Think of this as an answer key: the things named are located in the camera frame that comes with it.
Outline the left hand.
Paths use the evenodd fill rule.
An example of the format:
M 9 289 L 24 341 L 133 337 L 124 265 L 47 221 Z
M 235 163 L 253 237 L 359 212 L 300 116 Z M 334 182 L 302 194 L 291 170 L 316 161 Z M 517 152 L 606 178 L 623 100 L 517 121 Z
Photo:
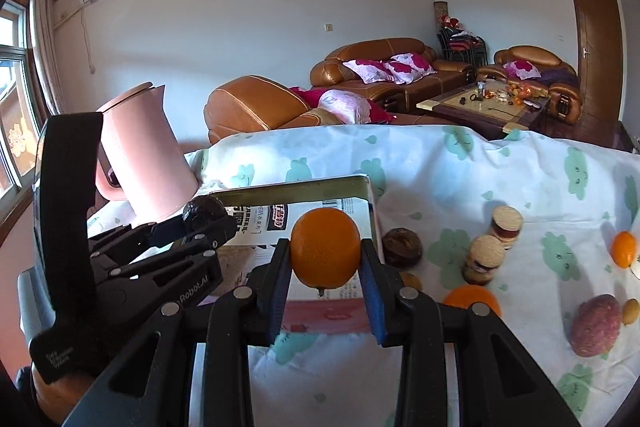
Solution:
M 62 426 L 66 417 L 91 387 L 94 378 L 82 374 L 66 374 L 52 384 L 46 384 L 37 367 L 32 365 L 32 382 L 40 410 L 55 425 Z

